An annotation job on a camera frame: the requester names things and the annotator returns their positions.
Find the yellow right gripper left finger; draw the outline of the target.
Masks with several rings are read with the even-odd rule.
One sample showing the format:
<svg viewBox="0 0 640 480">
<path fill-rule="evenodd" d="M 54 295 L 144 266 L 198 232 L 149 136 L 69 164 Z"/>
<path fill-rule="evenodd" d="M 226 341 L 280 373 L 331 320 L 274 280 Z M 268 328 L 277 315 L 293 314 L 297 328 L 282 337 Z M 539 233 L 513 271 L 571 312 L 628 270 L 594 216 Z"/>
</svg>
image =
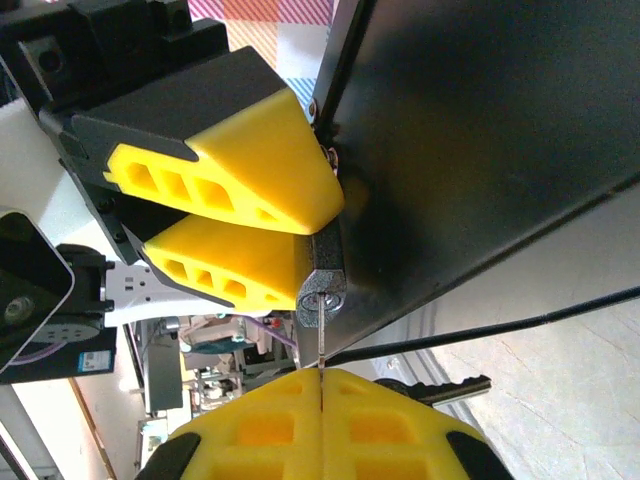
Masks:
<svg viewBox="0 0 640 480">
<path fill-rule="evenodd" d="M 321 480 L 318 371 L 287 374 L 182 425 L 135 480 Z"/>
</svg>

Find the black box starry night lid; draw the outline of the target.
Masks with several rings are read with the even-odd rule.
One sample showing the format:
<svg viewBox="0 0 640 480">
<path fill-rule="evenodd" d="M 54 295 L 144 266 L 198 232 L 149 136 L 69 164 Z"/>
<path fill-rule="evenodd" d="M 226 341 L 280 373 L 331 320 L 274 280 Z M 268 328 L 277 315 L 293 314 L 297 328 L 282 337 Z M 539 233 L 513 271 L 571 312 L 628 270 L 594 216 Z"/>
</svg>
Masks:
<svg viewBox="0 0 640 480">
<path fill-rule="evenodd" d="M 336 355 L 640 184 L 640 0 L 337 0 Z"/>
</svg>

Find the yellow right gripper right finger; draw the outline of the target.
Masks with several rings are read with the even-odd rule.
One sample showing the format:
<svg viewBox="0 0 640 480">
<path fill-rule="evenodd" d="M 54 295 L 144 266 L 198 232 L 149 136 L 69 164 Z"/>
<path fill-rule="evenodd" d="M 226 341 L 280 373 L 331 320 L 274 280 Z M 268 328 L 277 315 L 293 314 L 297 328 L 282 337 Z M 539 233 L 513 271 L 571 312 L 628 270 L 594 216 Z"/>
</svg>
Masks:
<svg viewBox="0 0 640 480">
<path fill-rule="evenodd" d="M 340 369 L 322 393 L 322 480 L 515 480 L 461 420 Z"/>
</svg>

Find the silver padlock key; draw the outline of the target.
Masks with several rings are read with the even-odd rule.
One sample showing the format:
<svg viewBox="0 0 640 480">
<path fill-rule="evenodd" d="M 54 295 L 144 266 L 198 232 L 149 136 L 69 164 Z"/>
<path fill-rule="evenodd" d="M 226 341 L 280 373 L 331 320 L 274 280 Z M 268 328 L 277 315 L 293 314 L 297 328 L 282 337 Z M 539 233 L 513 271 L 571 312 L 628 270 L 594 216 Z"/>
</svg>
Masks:
<svg viewBox="0 0 640 480">
<path fill-rule="evenodd" d="M 326 362 L 325 356 L 325 324 L 326 324 L 326 294 L 319 293 L 317 295 L 318 304 L 318 360 L 317 368 L 320 374 L 323 374 Z"/>
</svg>

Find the dark grey padlock silver shackle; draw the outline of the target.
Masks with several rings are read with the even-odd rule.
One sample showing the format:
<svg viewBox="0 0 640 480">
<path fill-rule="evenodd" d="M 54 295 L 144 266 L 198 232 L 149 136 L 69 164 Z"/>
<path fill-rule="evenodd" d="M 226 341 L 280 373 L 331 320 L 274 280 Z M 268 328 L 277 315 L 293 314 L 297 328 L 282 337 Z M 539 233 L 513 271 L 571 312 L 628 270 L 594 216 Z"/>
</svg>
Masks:
<svg viewBox="0 0 640 480">
<path fill-rule="evenodd" d="M 296 319 L 305 328 L 318 327 L 319 302 L 325 296 L 325 322 L 331 322 L 343 307 L 347 294 L 347 280 L 337 218 L 310 236 L 307 247 L 311 270 L 296 298 Z"/>
</svg>

